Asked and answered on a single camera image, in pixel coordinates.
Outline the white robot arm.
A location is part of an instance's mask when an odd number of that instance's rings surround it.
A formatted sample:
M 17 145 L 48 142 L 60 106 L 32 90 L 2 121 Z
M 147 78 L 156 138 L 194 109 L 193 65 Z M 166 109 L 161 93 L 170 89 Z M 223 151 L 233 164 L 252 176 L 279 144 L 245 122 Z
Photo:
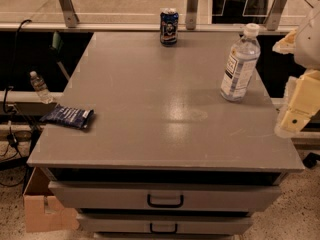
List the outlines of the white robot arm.
M 288 78 L 274 128 L 277 136 L 292 138 L 320 110 L 320 4 L 309 12 L 297 29 L 277 41 L 272 50 L 293 54 L 294 62 L 306 69 L 301 76 Z

